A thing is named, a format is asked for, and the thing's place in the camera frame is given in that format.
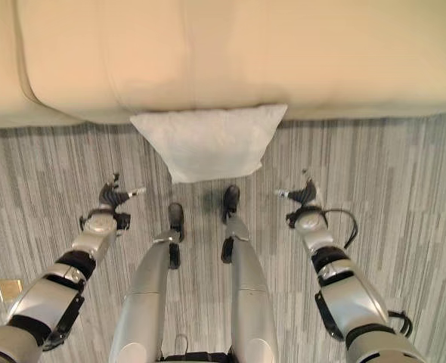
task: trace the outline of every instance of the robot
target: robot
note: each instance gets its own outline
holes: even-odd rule
[[[58,347],[69,336],[84,302],[82,293],[88,279],[118,231],[130,226],[130,215],[118,213],[117,207],[144,190],[116,191],[118,178],[115,174],[102,187],[98,207],[88,218],[80,218],[82,233],[71,248],[13,304],[7,324],[0,326],[0,363],[35,363],[42,352]],[[317,201],[314,182],[309,179],[302,190],[276,194],[300,204],[286,220],[302,239],[314,266],[321,287],[315,295],[317,307],[329,334],[345,341],[347,362],[425,363],[407,340],[412,329],[410,320],[405,314],[386,310],[383,298],[335,243],[327,226],[327,211]],[[223,198],[222,213],[226,232],[221,260],[231,264],[233,280],[229,351],[186,352],[169,357],[161,352],[167,274],[169,269],[179,267],[179,243],[184,240],[183,208],[172,203],[168,208],[168,230],[153,239],[132,279],[109,363],[278,363],[269,292],[249,230],[237,214],[239,199],[239,188],[230,186]],[[391,328],[389,317],[404,319],[400,333]]]

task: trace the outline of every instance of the robot forearm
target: robot forearm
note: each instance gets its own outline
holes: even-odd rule
[[[301,191],[277,191],[302,204],[287,215],[302,239],[321,290],[315,301],[330,335],[344,340],[348,363],[424,363],[423,357],[389,326],[383,298],[344,250],[334,243],[325,212],[316,205],[317,191],[308,181]]]
[[[69,335],[88,279],[115,241],[117,230],[129,227],[130,216],[115,210],[139,191],[115,192],[115,182],[116,178],[102,188],[99,207],[81,220],[82,233],[71,248],[13,304],[8,323],[0,327],[0,362],[37,362],[42,351],[59,346]]]

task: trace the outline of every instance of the black shoe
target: black shoe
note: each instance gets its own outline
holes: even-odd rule
[[[238,202],[240,202],[240,189],[236,185],[230,185],[223,196],[223,223],[226,224],[230,213],[237,212]]]
[[[172,230],[179,232],[179,241],[184,240],[184,213],[179,203],[171,203],[168,206],[169,226]]]

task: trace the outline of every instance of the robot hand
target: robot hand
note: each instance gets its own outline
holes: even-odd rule
[[[95,213],[109,213],[112,214],[117,222],[117,230],[129,229],[131,224],[131,216],[127,213],[117,213],[116,209],[121,204],[124,204],[129,198],[132,198],[141,193],[145,193],[146,188],[137,188],[133,191],[117,191],[119,188],[119,173],[115,172],[113,174],[113,179],[104,184],[99,193],[99,205],[98,208],[93,209],[87,218],[80,216],[79,224],[80,229],[84,230],[85,223],[92,217]]]

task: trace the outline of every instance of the brass floor plate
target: brass floor plate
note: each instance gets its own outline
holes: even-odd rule
[[[0,280],[0,297],[3,302],[10,302],[17,298],[21,293],[23,286],[21,280]]]

